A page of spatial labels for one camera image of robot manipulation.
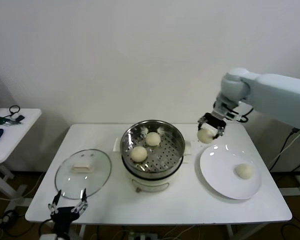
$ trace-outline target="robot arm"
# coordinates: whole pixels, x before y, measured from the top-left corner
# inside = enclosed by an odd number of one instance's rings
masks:
[[[300,129],[300,79],[235,68],[222,78],[213,111],[199,119],[199,140],[210,143],[222,136],[226,127],[224,118],[236,118],[233,109],[239,102]]]

